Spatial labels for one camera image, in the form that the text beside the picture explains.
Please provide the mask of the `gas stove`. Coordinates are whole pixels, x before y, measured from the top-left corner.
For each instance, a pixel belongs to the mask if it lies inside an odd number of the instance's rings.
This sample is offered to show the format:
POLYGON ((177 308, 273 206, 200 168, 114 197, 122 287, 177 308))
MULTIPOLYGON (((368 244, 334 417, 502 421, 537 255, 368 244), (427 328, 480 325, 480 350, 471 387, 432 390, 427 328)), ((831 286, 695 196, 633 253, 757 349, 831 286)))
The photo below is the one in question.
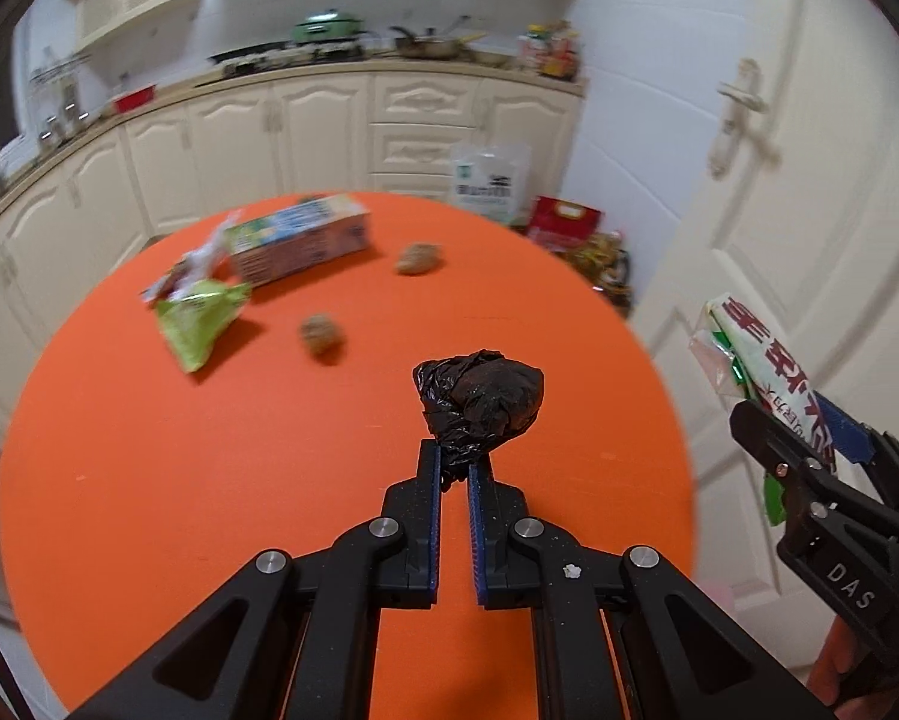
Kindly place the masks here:
POLYGON ((209 62, 220 70, 223 78, 257 75, 285 68, 309 67, 365 59, 365 49, 358 41, 337 43, 292 44, 289 41, 253 44, 210 55, 209 62))

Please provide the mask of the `white door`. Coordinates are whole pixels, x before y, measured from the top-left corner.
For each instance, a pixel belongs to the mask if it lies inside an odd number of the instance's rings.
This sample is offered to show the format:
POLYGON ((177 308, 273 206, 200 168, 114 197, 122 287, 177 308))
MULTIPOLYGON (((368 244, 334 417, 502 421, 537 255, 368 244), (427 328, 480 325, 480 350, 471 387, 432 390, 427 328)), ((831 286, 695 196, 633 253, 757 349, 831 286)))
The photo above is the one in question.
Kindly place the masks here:
POLYGON ((791 592, 728 408, 690 353, 731 294, 814 387, 899 437, 899 36, 871 0, 752 0, 763 109, 706 177, 633 316, 676 405, 697 484, 696 574, 736 598, 791 592))

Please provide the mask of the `orange round tablecloth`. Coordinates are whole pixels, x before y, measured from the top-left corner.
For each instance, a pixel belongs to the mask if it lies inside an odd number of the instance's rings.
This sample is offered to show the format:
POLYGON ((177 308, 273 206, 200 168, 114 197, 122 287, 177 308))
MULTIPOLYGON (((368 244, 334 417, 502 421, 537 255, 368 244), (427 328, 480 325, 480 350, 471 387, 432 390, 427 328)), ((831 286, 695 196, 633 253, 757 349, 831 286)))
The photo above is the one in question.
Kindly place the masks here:
POLYGON ((570 266, 479 216, 367 197, 371 249, 259 289, 196 374, 140 293, 209 223, 106 278, 44 348, 0 461, 13 611, 78 706, 259 551, 321 550, 378 514, 427 432, 412 369, 497 349, 544 372, 534 426, 493 454, 534 514, 582 543, 696 555, 689 457, 655 367, 570 266), (427 275, 394 271, 438 244, 427 275), (328 314, 345 343, 306 353, 328 314))

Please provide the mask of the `rice bag white green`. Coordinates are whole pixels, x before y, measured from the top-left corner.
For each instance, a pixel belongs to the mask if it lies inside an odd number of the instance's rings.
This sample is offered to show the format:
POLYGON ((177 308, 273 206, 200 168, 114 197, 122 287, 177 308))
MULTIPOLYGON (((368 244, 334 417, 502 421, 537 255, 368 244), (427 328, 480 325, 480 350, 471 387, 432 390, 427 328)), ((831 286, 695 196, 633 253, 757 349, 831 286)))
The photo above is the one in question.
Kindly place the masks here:
POLYGON ((456 143, 451 156, 449 203, 510 226, 526 200, 531 164, 527 143, 456 143))

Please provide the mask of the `wok pan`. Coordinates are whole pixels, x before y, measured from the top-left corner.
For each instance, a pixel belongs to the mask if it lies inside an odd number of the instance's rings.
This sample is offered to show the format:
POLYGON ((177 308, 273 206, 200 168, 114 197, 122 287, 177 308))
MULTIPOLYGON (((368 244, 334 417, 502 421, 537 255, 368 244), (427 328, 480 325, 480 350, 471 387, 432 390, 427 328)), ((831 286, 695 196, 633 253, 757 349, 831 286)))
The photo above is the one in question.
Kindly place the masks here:
POLYGON ((458 34, 458 29, 469 21, 469 16, 459 16, 458 20, 443 32, 428 28, 425 32, 415 32, 402 25, 392 25, 394 50, 406 60, 459 60, 471 54, 472 44, 487 36, 485 31, 458 34))

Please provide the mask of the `green electric pot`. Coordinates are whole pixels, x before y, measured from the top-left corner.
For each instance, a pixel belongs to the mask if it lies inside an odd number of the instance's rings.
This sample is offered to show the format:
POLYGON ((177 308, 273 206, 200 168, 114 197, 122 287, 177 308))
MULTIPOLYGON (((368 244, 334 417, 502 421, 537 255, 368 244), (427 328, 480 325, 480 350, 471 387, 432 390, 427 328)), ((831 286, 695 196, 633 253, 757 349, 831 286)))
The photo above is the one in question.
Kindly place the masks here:
POLYGON ((347 11, 326 10, 308 16, 292 29, 292 41, 297 46, 305 44, 345 43, 353 41, 363 32, 360 16, 347 11))

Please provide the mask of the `brown paper ball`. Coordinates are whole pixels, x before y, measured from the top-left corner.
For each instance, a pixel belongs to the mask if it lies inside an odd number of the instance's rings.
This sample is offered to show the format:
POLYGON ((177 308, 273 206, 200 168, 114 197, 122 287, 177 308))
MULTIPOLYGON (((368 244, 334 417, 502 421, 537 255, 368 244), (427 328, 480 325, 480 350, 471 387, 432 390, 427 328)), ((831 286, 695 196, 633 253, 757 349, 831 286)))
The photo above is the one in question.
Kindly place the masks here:
POLYGON ((441 262, 443 262, 443 252, 441 252, 440 245, 431 242, 414 242, 399 254, 394 271, 397 275, 417 277, 417 275, 427 275, 430 271, 436 270, 441 262))
POLYGON ((328 314, 313 314, 300 325, 301 343, 313 358, 329 355, 345 343, 345 333, 328 314))

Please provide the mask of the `rice noodle package red text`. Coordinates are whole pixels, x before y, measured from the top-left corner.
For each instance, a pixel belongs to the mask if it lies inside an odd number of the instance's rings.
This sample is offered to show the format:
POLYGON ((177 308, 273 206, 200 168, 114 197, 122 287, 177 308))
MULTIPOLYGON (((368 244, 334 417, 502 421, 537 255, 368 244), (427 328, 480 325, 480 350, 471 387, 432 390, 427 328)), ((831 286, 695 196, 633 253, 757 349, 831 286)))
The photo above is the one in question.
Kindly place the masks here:
MULTIPOLYGON (((762 406, 835 465, 832 436, 808 374, 749 305, 729 293, 706 301, 689 349, 731 410, 741 401, 762 406)), ((774 527, 788 517, 769 507, 769 497, 777 493, 777 483, 763 472, 763 510, 774 527)))

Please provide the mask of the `cardboard box with groceries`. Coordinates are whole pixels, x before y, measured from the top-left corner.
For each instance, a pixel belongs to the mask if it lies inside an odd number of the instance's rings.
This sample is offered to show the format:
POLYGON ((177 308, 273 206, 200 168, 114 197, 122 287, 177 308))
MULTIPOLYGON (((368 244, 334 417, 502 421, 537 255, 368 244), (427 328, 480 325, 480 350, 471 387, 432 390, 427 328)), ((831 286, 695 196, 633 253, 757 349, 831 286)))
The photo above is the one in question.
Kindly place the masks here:
POLYGON ((630 316, 633 298, 630 257, 619 231, 593 232, 585 242, 568 250, 564 259, 622 319, 630 316))

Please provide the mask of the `milk carton box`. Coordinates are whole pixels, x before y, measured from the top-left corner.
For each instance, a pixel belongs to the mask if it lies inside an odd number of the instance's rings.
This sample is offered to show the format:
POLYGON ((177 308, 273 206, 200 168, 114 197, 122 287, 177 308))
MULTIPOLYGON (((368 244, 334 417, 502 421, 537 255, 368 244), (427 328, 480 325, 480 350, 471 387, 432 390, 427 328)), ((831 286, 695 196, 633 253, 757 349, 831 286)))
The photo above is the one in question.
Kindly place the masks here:
POLYGON ((226 231, 228 263, 238 280, 262 286, 370 245, 370 211, 349 193, 326 195, 226 231))

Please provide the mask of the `green snack wrapper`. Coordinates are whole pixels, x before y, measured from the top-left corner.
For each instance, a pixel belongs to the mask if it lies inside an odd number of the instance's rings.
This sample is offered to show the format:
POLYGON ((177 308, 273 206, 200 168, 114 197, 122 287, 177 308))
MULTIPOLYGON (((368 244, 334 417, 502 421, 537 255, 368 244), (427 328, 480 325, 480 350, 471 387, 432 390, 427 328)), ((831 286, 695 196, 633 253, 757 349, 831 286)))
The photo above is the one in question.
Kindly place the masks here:
POLYGON ((244 281, 196 281, 177 298, 155 304, 155 319, 171 355, 184 374, 200 371, 214 351, 215 341, 239 316, 253 294, 244 281))

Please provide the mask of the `clear bubble wrap piece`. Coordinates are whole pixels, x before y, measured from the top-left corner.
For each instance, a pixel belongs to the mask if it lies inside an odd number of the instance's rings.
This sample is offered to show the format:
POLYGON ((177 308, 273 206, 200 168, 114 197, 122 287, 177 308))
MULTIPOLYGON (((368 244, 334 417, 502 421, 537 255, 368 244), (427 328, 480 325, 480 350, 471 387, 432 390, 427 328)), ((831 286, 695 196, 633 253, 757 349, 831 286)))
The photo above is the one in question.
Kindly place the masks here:
POLYGON ((204 244, 197 249, 189 250, 176 262, 170 277, 166 280, 166 288, 168 288, 166 297, 170 301, 184 298, 199 281, 207 280, 214 273, 215 268, 223 262, 226 250, 228 250, 226 236, 228 236, 228 231, 239 221, 239 216, 241 216, 239 211, 230 213, 215 227, 214 232, 210 234, 204 244))

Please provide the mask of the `small white yellow wrapper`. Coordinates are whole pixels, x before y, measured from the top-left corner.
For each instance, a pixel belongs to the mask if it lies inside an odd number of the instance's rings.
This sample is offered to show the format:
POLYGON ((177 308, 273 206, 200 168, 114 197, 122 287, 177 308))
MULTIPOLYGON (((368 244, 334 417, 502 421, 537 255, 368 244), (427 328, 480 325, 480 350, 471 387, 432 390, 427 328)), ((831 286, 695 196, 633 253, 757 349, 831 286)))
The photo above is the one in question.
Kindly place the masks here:
POLYGON ((140 297, 142 298, 143 304, 153 305, 155 302, 168 298, 168 296, 175 291, 176 284, 178 284, 182 278, 186 277, 187 271, 189 271, 187 260, 178 260, 175 265, 171 266, 170 270, 166 271, 166 273, 163 273, 155 283, 150 284, 148 288, 145 288, 142 291, 140 297))

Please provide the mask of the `hanging utensil rack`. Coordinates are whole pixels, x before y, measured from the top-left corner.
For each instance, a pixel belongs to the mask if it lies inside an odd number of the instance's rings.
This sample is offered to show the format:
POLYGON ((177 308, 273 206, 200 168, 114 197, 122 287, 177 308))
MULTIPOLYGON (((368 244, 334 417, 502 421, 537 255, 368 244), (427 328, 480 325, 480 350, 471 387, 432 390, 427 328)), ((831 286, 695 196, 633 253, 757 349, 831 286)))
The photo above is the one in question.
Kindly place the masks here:
POLYGON ((47 156, 80 135, 90 121, 80 96, 80 71, 88 55, 59 57, 43 49, 43 63, 29 75, 29 93, 36 119, 38 153, 47 156))

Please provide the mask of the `red basin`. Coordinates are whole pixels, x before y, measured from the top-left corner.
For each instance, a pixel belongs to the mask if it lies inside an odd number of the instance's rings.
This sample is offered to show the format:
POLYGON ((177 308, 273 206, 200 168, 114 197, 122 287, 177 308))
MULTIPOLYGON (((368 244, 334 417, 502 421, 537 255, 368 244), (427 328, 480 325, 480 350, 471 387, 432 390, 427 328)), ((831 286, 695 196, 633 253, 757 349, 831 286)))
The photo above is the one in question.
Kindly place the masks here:
POLYGON ((111 101, 114 112, 116 114, 127 114, 131 110, 147 106, 155 99, 155 89, 157 89, 155 85, 147 85, 134 89, 134 91, 126 91, 119 94, 111 101))

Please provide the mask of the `condiment bottles group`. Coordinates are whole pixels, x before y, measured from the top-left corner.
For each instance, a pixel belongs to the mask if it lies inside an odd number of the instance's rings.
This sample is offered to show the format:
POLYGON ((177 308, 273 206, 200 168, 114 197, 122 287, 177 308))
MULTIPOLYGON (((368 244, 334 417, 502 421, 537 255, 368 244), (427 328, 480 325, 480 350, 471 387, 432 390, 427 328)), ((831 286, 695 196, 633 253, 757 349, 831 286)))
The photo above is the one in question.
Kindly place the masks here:
POLYGON ((580 33, 570 21, 531 23, 520 36, 516 62, 521 70, 573 82, 580 71, 580 33))

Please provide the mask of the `lower kitchen cabinets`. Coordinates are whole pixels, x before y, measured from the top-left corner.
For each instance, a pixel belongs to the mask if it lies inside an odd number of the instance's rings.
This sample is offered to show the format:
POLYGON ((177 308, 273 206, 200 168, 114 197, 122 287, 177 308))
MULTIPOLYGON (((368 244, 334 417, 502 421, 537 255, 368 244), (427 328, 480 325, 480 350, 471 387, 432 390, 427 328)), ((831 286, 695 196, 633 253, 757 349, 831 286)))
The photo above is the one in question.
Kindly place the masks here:
POLYGON ((443 200, 451 150, 522 143, 560 187, 585 90, 513 70, 373 60, 158 96, 0 195, 0 437, 52 333, 153 239, 285 193, 443 200))

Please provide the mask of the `black plastic bag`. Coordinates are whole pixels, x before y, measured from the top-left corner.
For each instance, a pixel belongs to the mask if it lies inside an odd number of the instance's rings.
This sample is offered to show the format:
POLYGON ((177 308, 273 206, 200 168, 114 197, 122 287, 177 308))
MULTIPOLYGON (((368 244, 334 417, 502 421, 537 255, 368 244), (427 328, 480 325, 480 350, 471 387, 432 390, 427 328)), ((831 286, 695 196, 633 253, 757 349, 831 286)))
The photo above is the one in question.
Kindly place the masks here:
POLYGON ((544 372, 492 349, 420 362, 412 380, 440 447, 443 491, 464 481, 492 450, 524 434, 544 401, 544 372))

